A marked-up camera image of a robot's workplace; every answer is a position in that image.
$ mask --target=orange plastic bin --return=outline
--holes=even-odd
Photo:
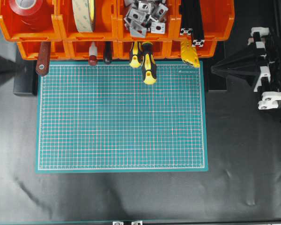
[[[153,55],[154,59],[161,60],[166,58],[167,52],[167,42],[163,41],[151,41],[153,43]],[[130,41],[119,41],[118,42],[118,57],[121,60],[129,59],[129,52],[132,46],[132,42]]]
[[[205,41],[203,47],[197,47],[197,54],[199,58],[213,57],[216,49],[217,41]],[[167,43],[167,59],[180,59],[181,58],[181,45],[180,41],[169,41]]]
[[[176,0],[167,0],[169,8],[166,15],[165,34],[152,34],[147,32],[146,38],[137,38],[130,36],[130,31],[126,30],[124,17],[128,12],[128,7],[125,7],[124,0],[117,0],[117,18],[118,18],[118,40],[119,41],[165,41],[173,39],[175,23],[176,23]]]
[[[17,42],[19,51],[24,60],[37,60],[41,42]],[[70,52],[67,42],[51,42],[51,60],[69,60]]]
[[[118,37],[117,0],[96,0],[96,23],[93,33],[79,33],[76,29],[71,0],[58,0],[57,18],[63,40],[105,40]]]
[[[89,59],[89,47],[92,41],[71,41],[68,42],[71,59],[73,60],[88,60]],[[96,41],[98,48],[97,59],[103,59],[103,53],[105,49],[105,41]],[[117,41],[111,42],[112,59],[118,59],[118,43]]]
[[[181,0],[177,1],[176,27],[174,39],[183,38],[180,35]],[[234,23],[234,0],[200,0],[205,40],[225,41],[229,38]]]
[[[57,0],[44,1],[45,12],[38,20],[48,24],[45,29],[39,24],[28,26],[22,16],[12,11],[8,0],[0,0],[0,27],[7,41],[61,41],[56,16]]]

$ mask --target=green cutting mat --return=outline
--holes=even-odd
[[[202,70],[157,65],[149,86],[127,62],[51,62],[39,80],[37,172],[206,171]]]

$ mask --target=yellow utility knife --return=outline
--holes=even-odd
[[[129,64],[132,68],[138,68],[142,64],[141,43],[134,41],[129,53]]]
[[[157,80],[157,66],[153,58],[153,44],[143,42],[142,79],[145,84],[154,84]]]
[[[195,67],[200,68],[200,62],[197,54],[196,47],[192,46],[190,40],[181,41],[181,59],[184,63]]]

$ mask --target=black fabric surface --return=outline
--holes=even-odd
[[[272,1],[236,0],[227,55],[252,26],[274,24]],[[0,87],[0,222],[281,219],[281,130],[245,82],[206,94],[208,172],[36,174],[37,98]]]

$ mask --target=brown handle tool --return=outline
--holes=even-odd
[[[43,41],[39,48],[36,72],[40,76],[46,76],[49,73],[51,42]]]

